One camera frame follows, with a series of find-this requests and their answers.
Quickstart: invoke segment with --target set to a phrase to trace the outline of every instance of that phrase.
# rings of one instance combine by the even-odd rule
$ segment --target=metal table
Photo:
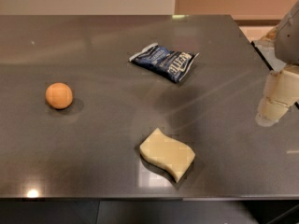
[[[268,69],[230,16],[1,16],[0,197],[299,197],[299,113],[255,123]],[[150,43],[200,52],[179,84],[128,62]],[[74,103],[45,103],[66,82]],[[191,146],[176,184],[140,159],[159,127]]]

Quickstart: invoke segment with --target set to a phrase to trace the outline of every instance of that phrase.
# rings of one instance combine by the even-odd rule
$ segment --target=sponge
[[[149,163],[166,170],[176,182],[182,178],[195,158],[193,150],[157,128],[140,146],[142,157]]]

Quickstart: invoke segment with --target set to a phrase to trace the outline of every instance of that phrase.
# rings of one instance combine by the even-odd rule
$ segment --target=floor
[[[239,202],[0,202],[5,224],[256,224]]]

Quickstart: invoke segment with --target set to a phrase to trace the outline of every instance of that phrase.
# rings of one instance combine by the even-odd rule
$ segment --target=orange ball
[[[73,102],[73,93],[64,83],[54,83],[46,90],[46,100],[53,108],[67,108]]]

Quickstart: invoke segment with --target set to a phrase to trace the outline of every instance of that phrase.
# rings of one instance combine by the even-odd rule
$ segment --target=snack bag
[[[154,73],[179,83],[188,73],[192,62],[199,53],[169,51],[153,43],[130,57],[129,61]]]

